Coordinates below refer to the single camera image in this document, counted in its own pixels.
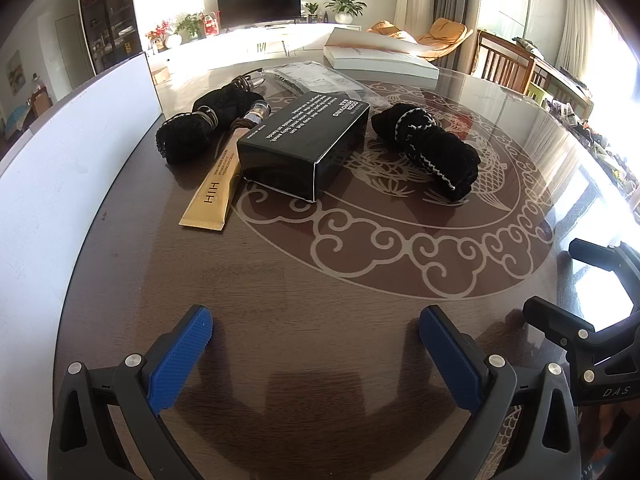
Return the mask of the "black sock with white stitching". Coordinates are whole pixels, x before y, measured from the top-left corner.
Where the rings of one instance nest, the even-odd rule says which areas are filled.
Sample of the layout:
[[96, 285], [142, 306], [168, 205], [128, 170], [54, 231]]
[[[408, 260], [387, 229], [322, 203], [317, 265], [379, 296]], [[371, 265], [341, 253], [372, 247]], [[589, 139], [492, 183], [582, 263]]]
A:
[[472, 145], [439, 125], [423, 107], [396, 103], [371, 117], [378, 140], [431, 177], [431, 188], [449, 203], [472, 191], [480, 155]]

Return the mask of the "gold cream tube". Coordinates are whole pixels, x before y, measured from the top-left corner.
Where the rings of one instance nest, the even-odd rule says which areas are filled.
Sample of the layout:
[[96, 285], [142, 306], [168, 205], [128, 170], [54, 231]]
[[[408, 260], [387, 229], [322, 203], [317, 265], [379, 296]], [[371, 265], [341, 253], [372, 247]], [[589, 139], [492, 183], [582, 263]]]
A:
[[238, 142], [250, 129], [261, 125], [270, 113], [270, 105], [264, 100], [258, 100], [241, 119], [232, 124], [224, 149], [192, 197], [179, 221], [180, 226], [209, 231], [224, 229], [235, 188], [241, 177]]

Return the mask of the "black cardboard box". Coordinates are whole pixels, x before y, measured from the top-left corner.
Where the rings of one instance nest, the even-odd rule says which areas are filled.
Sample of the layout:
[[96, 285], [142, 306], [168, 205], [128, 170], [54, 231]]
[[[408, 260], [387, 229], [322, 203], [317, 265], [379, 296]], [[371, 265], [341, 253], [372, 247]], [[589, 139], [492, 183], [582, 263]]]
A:
[[363, 144], [370, 104], [307, 92], [242, 136], [245, 180], [314, 203]]

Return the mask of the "clear plastic packet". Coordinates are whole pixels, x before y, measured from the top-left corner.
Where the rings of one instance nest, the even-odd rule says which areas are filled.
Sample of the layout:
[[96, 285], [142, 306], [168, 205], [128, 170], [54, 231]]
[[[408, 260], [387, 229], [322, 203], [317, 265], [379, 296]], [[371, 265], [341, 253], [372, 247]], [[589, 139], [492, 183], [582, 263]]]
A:
[[264, 73], [296, 96], [307, 92], [319, 92], [331, 96], [347, 96], [349, 99], [367, 102], [373, 108], [382, 110], [390, 106], [386, 99], [364, 84], [319, 62], [288, 63], [265, 68]]

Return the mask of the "wooden chair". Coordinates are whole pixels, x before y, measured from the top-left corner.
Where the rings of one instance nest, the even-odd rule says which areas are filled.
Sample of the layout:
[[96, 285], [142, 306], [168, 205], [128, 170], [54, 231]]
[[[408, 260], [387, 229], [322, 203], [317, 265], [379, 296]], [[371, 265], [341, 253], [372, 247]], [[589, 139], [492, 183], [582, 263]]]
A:
[[471, 75], [521, 94], [530, 84], [548, 88], [548, 72], [538, 56], [484, 30], [477, 34]]

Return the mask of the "white storage box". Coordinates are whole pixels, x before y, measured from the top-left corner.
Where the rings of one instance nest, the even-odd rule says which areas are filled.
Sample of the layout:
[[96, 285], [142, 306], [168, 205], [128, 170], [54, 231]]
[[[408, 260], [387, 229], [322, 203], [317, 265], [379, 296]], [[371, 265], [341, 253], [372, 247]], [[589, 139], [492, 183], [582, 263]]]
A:
[[139, 54], [57, 102], [1, 166], [1, 435], [30, 478], [47, 475], [56, 338], [81, 247], [160, 114]]

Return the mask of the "orange lounge chair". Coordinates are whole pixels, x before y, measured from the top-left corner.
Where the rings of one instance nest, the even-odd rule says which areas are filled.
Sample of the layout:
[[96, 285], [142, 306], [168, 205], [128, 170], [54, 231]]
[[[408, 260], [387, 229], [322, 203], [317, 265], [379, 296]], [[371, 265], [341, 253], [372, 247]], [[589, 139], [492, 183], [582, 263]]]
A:
[[368, 29], [368, 32], [420, 44], [426, 47], [426, 51], [421, 53], [420, 57], [427, 61], [435, 61], [454, 52], [462, 42], [471, 36], [473, 31], [461, 23], [448, 20], [448, 18], [438, 18], [432, 24], [431, 29], [418, 39], [413, 38], [408, 32], [389, 21], [375, 23]]

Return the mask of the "black sock with rubber band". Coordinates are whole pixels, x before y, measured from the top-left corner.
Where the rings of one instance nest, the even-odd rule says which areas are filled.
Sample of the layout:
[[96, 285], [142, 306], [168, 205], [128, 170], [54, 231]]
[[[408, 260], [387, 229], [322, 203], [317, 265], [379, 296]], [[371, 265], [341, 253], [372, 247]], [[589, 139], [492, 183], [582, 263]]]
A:
[[237, 76], [230, 84], [198, 98], [190, 112], [166, 119], [155, 135], [160, 156], [169, 166], [183, 166], [201, 159], [212, 148], [219, 152], [232, 124], [262, 100], [256, 88], [264, 76], [261, 68]]

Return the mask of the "white book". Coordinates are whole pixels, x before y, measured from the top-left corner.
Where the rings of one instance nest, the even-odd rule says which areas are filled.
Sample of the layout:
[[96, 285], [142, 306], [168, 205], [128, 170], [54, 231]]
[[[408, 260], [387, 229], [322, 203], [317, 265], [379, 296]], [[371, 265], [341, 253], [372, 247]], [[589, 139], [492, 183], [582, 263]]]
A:
[[336, 28], [326, 40], [323, 55], [334, 70], [363, 70], [436, 80], [437, 66], [428, 62], [426, 47], [374, 32]]

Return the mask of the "green potted plant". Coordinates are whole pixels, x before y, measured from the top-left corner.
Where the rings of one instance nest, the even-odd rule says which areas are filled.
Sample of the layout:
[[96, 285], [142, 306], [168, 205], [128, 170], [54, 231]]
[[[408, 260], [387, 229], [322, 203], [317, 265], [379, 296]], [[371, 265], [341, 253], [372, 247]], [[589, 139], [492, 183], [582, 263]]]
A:
[[363, 14], [367, 3], [362, 0], [326, 0], [326, 8], [334, 14], [338, 24], [349, 25], [357, 16]]

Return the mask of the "red flower pot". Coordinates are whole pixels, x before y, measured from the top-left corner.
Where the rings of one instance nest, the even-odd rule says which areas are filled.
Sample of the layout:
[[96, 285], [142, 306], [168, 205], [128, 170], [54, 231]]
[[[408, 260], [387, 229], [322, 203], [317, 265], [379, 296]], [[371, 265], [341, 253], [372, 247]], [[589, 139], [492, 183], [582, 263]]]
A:
[[168, 21], [162, 21], [160, 24], [156, 25], [153, 29], [145, 34], [147, 40], [149, 40], [150, 45], [153, 46], [157, 51], [166, 50], [166, 40], [171, 36], [172, 29], [171, 24]]

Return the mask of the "black television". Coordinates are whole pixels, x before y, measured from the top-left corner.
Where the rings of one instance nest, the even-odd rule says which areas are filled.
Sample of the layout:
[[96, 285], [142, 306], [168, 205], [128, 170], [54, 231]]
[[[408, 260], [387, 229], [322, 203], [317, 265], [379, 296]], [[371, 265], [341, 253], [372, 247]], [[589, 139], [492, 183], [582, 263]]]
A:
[[297, 20], [302, 15], [302, 0], [217, 0], [217, 3], [222, 29]]

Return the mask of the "dark display cabinet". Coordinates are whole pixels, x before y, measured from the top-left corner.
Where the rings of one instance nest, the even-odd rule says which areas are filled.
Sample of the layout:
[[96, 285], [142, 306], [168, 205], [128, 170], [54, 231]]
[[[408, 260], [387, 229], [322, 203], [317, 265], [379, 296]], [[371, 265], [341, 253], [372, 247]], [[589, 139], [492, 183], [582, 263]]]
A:
[[132, 0], [79, 0], [79, 6], [96, 74], [142, 52]]

